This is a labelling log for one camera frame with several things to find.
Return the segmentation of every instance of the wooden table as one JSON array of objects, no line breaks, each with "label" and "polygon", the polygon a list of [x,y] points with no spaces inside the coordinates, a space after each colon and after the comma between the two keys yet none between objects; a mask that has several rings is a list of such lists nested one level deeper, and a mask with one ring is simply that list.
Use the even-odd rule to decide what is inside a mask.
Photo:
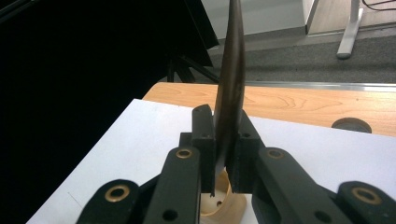
[{"label": "wooden table", "polygon": [[[215,108],[217,85],[159,82],[144,100]],[[246,86],[248,115],[324,127],[342,118],[366,121],[373,133],[396,136],[396,92],[334,91]]]}]

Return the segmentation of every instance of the cable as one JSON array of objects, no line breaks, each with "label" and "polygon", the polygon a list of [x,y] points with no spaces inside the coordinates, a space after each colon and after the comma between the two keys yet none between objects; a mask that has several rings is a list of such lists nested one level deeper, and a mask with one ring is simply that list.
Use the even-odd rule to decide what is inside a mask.
[{"label": "cable", "polygon": [[391,10],[396,10],[396,7],[390,7],[390,8],[384,8],[384,9],[378,9],[378,8],[373,8],[372,6],[375,5],[380,5],[380,4],[385,4],[385,3],[390,3],[390,2],[396,2],[396,0],[388,0],[384,2],[379,2],[379,3],[372,3],[372,4],[367,4],[366,0],[361,0],[365,6],[368,8],[375,10],[375,11],[391,11]]}]

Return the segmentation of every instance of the white sheet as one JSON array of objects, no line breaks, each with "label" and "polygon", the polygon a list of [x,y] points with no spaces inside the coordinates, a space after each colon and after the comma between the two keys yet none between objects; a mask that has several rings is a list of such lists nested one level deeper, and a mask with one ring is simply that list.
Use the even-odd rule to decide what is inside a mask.
[{"label": "white sheet", "polygon": [[[359,180],[396,198],[396,138],[251,118],[268,147],[287,150],[323,187]],[[191,108],[133,100],[28,223],[75,223],[105,183],[142,185],[163,168],[179,135],[191,131]],[[242,223],[257,223],[247,196]]]}]

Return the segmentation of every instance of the wall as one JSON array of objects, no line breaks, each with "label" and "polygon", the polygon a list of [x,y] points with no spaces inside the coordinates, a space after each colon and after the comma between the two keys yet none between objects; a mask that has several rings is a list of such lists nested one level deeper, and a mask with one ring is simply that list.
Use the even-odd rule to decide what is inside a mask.
[{"label": "wall", "polygon": [[[304,12],[310,2],[313,0],[241,0],[245,35],[305,26]],[[218,39],[225,38],[229,0],[202,3]]]},{"label": "wall", "polygon": [[314,1],[315,0],[303,0],[305,24],[308,21],[309,13],[311,13],[311,9],[312,9],[312,6],[314,5]]}]

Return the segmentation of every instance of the black cloth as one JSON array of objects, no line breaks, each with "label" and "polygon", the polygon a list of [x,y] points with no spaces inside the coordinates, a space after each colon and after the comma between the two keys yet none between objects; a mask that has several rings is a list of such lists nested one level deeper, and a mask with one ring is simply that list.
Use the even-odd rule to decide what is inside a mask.
[{"label": "black cloth", "polygon": [[27,221],[166,75],[145,13],[132,1],[42,0],[0,24],[2,222]]}]

